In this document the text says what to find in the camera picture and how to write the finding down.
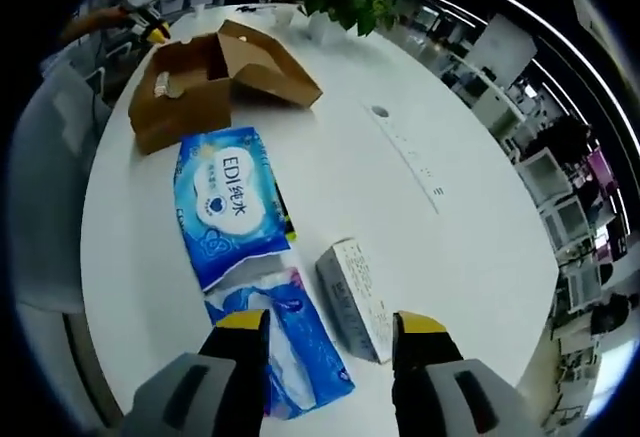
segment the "white table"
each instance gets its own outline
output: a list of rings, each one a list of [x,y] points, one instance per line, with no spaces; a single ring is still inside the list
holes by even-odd
[[[330,335],[313,266],[333,242],[355,236],[388,308],[437,318],[465,356],[515,385],[549,312],[557,267],[531,198],[486,129],[433,74],[376,34],[321,49],[304,36],[301,14],[275,31],[269,10],[233,8],[206,10],[197,21],[187,15],[171,32],[188,40],[225,18],[277,36],[324,91],[311,110],[236,107],[233,125],[255,126],[267,147],[298,231],[294,260]],[[174,211],[178,145],[142,157],[129,125],[148,58],[100,142],[82,223],[87,319],[124,412],[140,384],[197,351],[211,328]],[[431,202],[370,105],[389,111],[402,130],[396,142],[410,135],[420,146],[422,171],[440,189]],[[397,433],[390,365],[341,350],[356,390],[294,421],[265,419],[262,435]]]

